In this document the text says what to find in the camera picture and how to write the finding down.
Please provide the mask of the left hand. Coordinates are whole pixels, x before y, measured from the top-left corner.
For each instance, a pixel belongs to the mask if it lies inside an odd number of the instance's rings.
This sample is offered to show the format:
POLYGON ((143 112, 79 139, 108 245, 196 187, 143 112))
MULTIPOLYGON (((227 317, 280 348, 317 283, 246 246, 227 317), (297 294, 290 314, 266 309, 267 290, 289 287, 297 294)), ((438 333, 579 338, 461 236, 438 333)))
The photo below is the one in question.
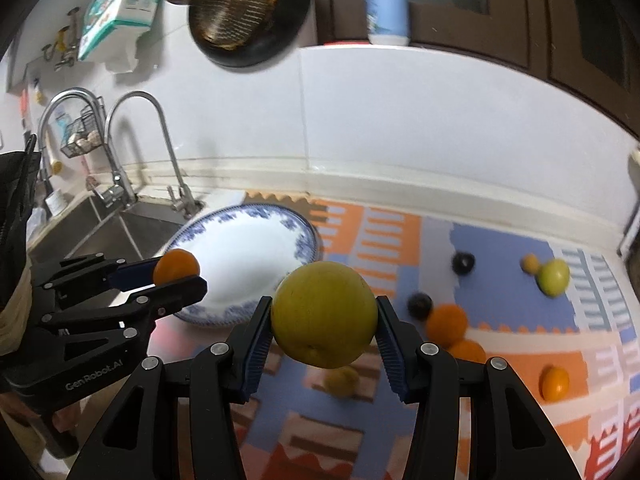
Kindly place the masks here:
POLYGON ((76 427, 81 415, 76 402, 50 415, 38 415, 14 392, 1 395, 1 417, 26 456, 34 462, 48 450, 55 458, 67 458, 79 450, 76 427))

